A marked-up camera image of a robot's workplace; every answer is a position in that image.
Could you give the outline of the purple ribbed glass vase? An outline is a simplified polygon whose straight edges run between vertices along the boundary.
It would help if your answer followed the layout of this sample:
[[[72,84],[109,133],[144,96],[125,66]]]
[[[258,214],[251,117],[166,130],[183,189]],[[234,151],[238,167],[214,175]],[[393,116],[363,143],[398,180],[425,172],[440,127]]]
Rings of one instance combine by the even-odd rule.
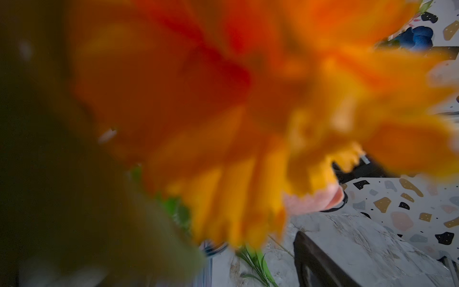
[[[213,258],[223,253],[228,247],[227,243],[214,244],[211,241],[205,241],[200,246],[204,252],[207,262],[203,270],[197,275],[192,283],[193,287],[211,287],[213,273]]]

